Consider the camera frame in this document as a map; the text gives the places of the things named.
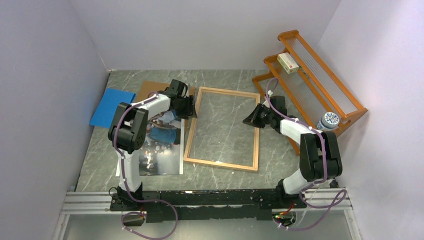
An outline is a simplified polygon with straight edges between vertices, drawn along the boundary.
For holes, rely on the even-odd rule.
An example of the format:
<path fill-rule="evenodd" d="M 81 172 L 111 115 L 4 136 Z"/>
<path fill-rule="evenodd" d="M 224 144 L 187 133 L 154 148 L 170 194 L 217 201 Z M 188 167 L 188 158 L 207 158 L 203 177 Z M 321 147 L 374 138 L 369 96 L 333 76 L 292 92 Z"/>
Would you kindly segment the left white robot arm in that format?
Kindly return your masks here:
<path fill-rule="evenodd" d="M 119 161 L 117 192 L 130 210 L 139 209 L 144 202 L 138 157 L 146 141 L 149 120 L 167 111 L 174 111 L 184 120 L 196 118 L 195 91 L 194 87 L 173 79 L 163 90 L 152 91 L 141 101 L 121 102 L 116 107 L 108 139 Z"/>

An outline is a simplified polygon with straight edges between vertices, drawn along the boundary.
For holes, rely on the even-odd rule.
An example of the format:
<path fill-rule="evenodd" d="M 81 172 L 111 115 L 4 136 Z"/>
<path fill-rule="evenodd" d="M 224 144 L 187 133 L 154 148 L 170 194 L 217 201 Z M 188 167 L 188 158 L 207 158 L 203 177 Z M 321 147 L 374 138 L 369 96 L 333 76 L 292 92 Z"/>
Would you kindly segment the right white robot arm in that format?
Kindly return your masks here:
<path fill-rule="evenodd" d="M 298 118 L 288 115 L 283 96 L 271 96 L 264 103 L 257 104 L 242 122 L 261 129 L 270 126 L 299 146 L 298 169 L 277 185 L 274 196 L 278 206 L 286 208 L 294 201 L 295 194 L 312 184 L 341 175 L 343 166 L 335 133 L 306 126 Z"/>

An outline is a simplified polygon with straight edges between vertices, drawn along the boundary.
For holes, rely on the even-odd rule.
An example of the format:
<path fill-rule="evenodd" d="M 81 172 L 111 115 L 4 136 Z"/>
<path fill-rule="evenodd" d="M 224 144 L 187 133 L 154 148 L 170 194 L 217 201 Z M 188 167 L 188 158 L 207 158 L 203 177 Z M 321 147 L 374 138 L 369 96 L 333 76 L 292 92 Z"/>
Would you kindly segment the light wooden picture frame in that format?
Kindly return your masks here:
<path fill-rule="evenodd" d="M 201 86 L 197 93 L 197 98 L 195 100 L 195 109 L 197 110 L 197 115 L 200 115 L 200 105 L 203 97 L 203 93 L 211 93 L 211 94 L 219 94 L 219 95 L 225 95 L 225 96 L 235 96 L 235 97 L 244 97 L 244 98 L 250 98 L 255 100 L 255 106 L 260 103 L 261 95 L 259 93 L 252 93 L 252 92 L 244 92 L 244 91 L 238 91 L 238 90 L 228 90 L 228 89 L 221 89 L 221 88 L 213 88 L 213 87 L 205 87 Z M 191 122 L 191 126 L 189 128 L 188 134 L 187 134 L 187 143 L 185 145 L 184 149 L 184 155 L 183 160 L 185 162 L 190 162 L 194 164 L 203 164 L 208 166 L 214 166 L 214 167 L 220 167 L 220 168 L 229 168 L 229 169 L 235 169 L 235 170 L 243 170 L 243 171 L 258 171 L 259 169 L 259 136 L 260 131 L 258 128 L 254 129 L 254 135 L 253 135 L 253 143 L 252 143 L 252 166 L 247 165 L 240 165 L 240 164 L 234 164 L 234 163 L 226 163 L 220 160 L 212 161 L 212 160 L 205 160 L 205 159 L 197 159 L 197 158 L 191 158 L 190 157 L 190 151 L 192 149 L 192 144 L 195 136 L 196 131 L 196 124 L 197 120 L 199 118 L 194 118 Z"/>

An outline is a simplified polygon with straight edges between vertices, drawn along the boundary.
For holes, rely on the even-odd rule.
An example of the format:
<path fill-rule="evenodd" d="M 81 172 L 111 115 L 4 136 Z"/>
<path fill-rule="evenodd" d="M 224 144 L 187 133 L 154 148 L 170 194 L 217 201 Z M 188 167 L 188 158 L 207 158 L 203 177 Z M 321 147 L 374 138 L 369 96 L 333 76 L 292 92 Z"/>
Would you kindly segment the printed photo sheet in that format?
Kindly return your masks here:
<path fill-rule="evenodd" d="M 158 113 L 148 120 L 145 142 L 138 150 L 140 176 L 183 174 L 182 123 L 173 109 Z"/>

